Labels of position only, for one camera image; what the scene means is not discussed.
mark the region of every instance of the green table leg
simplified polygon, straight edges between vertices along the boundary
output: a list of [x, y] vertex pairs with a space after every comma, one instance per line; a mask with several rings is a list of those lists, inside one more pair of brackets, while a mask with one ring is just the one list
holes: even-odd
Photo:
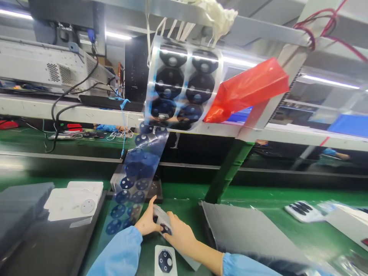
[[239, 167], [243, 164], [254, 143], [235, 139], [220, 170], [212, 181], [210, 188], [204, 198], [205, 202], [220, 203], [221, 196], [233, 180]]

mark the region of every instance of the red plastic bag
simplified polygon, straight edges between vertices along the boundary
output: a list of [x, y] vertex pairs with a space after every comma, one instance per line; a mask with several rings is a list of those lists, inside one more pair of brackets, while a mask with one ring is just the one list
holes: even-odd
[[276, 58], [266, 60], [221, 83], [214, 103], [203, 121], [224, 122], [233, 113], [286, 93], [289, 91], [288, 79], [289, 76]]

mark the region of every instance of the blue sleeve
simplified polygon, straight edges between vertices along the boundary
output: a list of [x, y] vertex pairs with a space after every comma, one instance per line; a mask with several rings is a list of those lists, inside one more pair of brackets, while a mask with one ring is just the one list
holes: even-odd
[[240, 254], [225, 253], [223, 276], [281, 276], [271, 268]]
[[322, 153], [326, 155], [335, 156], [337, 152], [334, 149], [327, 148]]
[[134, 226], [120, 231], [97, 257], [87, 276], [134, 276], [142, 240], [142, 234]]
[[110, 132], [115, 132], [118, 131], [118, 129], [116, 128], [115, 125], [98, 125], [96, 127], [97, 130], [105, 130], [105, 131], [110, 131]]

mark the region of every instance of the transparent plastic film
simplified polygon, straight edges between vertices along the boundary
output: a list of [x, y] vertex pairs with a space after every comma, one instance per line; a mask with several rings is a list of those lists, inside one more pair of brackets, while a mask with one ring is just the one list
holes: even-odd
[[110, 183], [114, 190], [104, 229], [107, 235], [134, 225], [151, 187], [169, 133], [166, 128], [140, 123], [124, 163]]
[[145, 124], [188, 131], [210, 109], [222, 81], [219, 50], [156, 36], [145, 107]]

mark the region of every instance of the white shelf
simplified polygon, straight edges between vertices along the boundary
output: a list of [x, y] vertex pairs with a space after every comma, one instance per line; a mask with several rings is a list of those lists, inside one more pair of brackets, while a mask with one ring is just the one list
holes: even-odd
[[[51, 119], [51, 106], [53, 101], [17, 97], [13, 95], [0, 95], [0, 114], [23, 116], [31, 118]], [[55, 113], [75, 103], [60, 101]], [[124, 111], [125, 123], [128, 127], [139, 127], [143, 121], [143, 113]], [[96, 123], [107, 125], [124, 125], [122, 112], [94, 107], [75, 107], [65, 111], [61, 120]], [[204, 134], [223, 137], [237, 137], [242, 125], [235, 123], [211, 124], [200, 123], [191, 131], [182, 133]], [[351, 135], [332, 133], [313, 128], [296, 125], [267, 124], [263, 130], [254, 131], [254, 140], [262, 139], [282, 143], [293, 143], [311, 146], [325, 146], [338, 149], [368, 151], [368, 139]]]
[[368, 151], [368, 139], [338, 134], [325, 130], [269, 123], [259, 131], [258, 139], [310, 146], [324, 146], [335, 149]]
[[[60, 101], [55, 108], [55, 114], [61, 109], [75, 105]], [[0, 114], [23, 116], [30, 118], [51, 119], [51, 107], [53, 101], [45, 99], [33, 99], [18, 97], [15, 95], [0, 95]], [[124, 111], [125, 123], [128, 127], [139, 127], [143, 121], [143, 113]], [[119, 110], [106, 110], [95, 107], [74, 107], [63, 112], [60, 120], [78, 123], [95, 123], [106, 125], [124, 125], [122, 112]], [[191, 131], [170, 130], [191, 134], [205, 134], [213, 136], [236, 137], [241, 129], [240, 125], [200, 123]]]

